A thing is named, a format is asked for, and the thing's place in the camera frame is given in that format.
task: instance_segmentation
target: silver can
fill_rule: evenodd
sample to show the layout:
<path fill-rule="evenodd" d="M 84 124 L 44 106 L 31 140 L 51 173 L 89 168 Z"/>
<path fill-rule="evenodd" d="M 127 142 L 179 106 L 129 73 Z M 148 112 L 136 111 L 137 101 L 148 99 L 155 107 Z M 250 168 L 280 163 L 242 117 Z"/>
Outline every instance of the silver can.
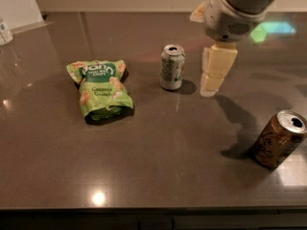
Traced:
<path fill-rule="evenodd" d="M 160 84 L 166 90 L 176 90 L 182 85 L 185 54 L 182 46 L 171 44 L 164 47 L 161 55 Z"/>
<path fill-rule="evenodd" d="M 7 23 L 0 18 L 0 46 L 12 42 L 12 33 L 8 28 Z"/>
<path fill-rule="evenodd" d="M 253 145 L 254 158 L 270 169 L 278 167 L 306 138 L 307 121 L 293 111 L 271 117 Z"/>

